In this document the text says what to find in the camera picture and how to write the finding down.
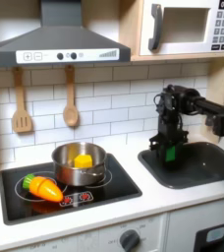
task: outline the microwave keypad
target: microwave keypad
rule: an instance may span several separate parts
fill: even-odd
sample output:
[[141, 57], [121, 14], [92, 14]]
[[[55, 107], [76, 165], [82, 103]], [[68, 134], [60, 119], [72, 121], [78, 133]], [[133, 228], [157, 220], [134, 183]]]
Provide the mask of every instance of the microwave keypad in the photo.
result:
[[218, 11], [216, 18], [211, 50], [224, 50], [224, 11]]

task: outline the cabinet door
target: cabinet door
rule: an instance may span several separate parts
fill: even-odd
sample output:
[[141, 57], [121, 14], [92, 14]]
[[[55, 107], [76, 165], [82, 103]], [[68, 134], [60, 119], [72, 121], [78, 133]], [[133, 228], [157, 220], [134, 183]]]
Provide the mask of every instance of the cabinet door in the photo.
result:
[[166, 252], [193, 252], [196, 233], [224, 224], [224, 200], [172, 212]]

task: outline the black sink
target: black sink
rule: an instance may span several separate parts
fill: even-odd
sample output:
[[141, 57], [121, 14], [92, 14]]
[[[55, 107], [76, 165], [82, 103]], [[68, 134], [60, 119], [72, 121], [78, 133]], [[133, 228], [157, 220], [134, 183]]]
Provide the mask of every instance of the black sink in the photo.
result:
[[156, 151], [143, 151], [140, 162], [162, 185], [183, 189], [224, 180], [224, 151], [209, 143], [183, 145], [175, 161], [161, 164]]

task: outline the stainless steel pot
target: stainless steel pot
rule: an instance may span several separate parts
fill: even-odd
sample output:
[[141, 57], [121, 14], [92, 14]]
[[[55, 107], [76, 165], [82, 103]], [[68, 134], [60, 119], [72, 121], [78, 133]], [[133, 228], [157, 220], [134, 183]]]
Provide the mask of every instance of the stainless steel pot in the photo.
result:
[[[78, 155], [91, 155], [92, 168], [74, 167]], [[106, 152], [97, 145], [73, 143], [60, 146], [52, 154], [57, 179], [71, 186], [86, 186], [98, 182], [105, 175]]]

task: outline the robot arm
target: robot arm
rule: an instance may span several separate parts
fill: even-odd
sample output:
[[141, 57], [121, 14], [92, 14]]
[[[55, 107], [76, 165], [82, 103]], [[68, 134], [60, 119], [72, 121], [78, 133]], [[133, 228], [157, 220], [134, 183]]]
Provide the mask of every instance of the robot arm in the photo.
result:
[[150, 149], [157, 150], [161, 160], [173, 160], [188, 141], [181, 114], [206, 115], [206, 125], [212, 126], [215, 135], [224, 137], [224, 106], [206, 100], [197, 90], [180, 86], [170, 85], [158, 96], [158, 134], [150, 139]]

